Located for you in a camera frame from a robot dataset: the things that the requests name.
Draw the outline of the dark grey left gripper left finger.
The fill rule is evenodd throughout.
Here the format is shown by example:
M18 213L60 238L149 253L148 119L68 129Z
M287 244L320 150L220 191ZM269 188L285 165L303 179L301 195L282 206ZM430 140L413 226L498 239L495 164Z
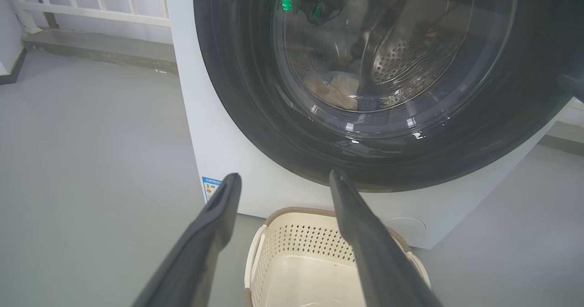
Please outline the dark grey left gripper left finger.
M242 190L228 174L131 307L207 307L219 253L232 238Z

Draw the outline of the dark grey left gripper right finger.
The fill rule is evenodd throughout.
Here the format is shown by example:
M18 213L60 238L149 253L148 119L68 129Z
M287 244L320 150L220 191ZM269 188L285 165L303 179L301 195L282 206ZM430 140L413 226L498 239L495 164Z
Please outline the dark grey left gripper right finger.
M353 248L367 307L443 307L347 174L329 187L340 234Z

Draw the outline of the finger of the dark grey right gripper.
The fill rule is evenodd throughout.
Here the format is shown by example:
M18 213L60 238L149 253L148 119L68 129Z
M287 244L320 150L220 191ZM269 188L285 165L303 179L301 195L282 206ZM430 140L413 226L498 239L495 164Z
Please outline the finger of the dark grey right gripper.
M558 86L581 103L584 103L584 76L573 78L566 74L561 74L558 76Z

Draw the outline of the blue garment with cream lining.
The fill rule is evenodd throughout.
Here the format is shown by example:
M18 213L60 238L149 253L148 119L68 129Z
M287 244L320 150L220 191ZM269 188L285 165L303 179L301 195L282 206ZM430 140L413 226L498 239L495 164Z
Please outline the blue garment with cream lining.
M346 72L313 73L302 79L304 85L321 101L346 111L358 110L359 79Z

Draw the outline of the black round glass washer door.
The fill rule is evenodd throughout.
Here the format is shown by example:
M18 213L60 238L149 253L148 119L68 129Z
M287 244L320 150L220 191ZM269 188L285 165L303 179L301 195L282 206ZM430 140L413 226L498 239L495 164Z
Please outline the black round glass washer door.
M203 60L231 119L264 155L314 183L331 170L363 192L402 192L469 175L534 136L584 76L584 0L512 0L483 42L423 93L378 112L297 99L275 51L279 0L193 0Z

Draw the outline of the white front-load washing machine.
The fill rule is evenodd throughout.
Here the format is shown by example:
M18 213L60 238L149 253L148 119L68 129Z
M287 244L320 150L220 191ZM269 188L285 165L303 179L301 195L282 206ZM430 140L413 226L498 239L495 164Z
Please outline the white front-load washing machine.
M193 0L167 0L167 10L201 184L202 177L221 180L232 172L240 174L243 189L238 212L244 215L268 218L286 207L332 210L329 176L328 184L323 185L280 167L246 138L223 107L203 60ZM353 186L382 222L398 217L422 221L426 225L424 248L430 249L499 186L567 103L518 148L459 179L402 192L363 192Z

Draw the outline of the stainless steel washing machine drum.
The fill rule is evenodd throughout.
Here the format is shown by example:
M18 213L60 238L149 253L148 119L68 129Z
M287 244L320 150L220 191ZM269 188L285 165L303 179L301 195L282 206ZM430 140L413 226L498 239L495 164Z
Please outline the stainless steel washing machine drum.
M279 0L275 51L290 95L334 110L304 85L313 73L346 72L360 81L357 111L414 99L483 42L512 0Z

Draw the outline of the round white filter cover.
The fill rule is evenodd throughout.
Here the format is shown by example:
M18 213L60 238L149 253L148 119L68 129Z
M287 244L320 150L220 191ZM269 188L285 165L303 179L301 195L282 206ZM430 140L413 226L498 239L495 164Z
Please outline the round white filter cover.
M385 226L396 231L405 242L417 248L424 248L426 225L414 218L398 217L384 221Z

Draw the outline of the cream perforated laundry basket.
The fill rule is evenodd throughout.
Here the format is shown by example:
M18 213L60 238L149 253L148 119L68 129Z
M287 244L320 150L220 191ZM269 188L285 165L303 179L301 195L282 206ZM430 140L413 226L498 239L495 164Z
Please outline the cream perforated laundry basket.
M334 211L287 207L256 231L244 307L366 307L355 253Z

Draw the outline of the blue energy label sticker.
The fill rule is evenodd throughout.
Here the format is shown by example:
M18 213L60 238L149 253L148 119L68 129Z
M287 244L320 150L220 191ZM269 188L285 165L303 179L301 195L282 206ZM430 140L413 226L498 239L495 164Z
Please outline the blue energy label sticker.
M209 177L202 177L204 201L207 204L215 191L221 186L222 180L217 180Z

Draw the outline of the white metal railing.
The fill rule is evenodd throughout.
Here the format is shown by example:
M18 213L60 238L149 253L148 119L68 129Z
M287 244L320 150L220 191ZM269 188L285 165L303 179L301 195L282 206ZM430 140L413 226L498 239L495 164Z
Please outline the white metal railing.
M171 26L166 0L158 0L161 4L162 16L149 16L139 13L136 0L127 0L130 9L129 12L108 10L105 0L97 0L99 6L98 9L80 7L77 0L68 0L69 5L53 4L50 0L40 0L36 2L29 2L27 0L11 1L14 4L17 17L21 21L24 31L27 33L38 33L42 31L42 29L36 25L35 20L30 14L31 11L138 23L142 25L154 25L165 28Z

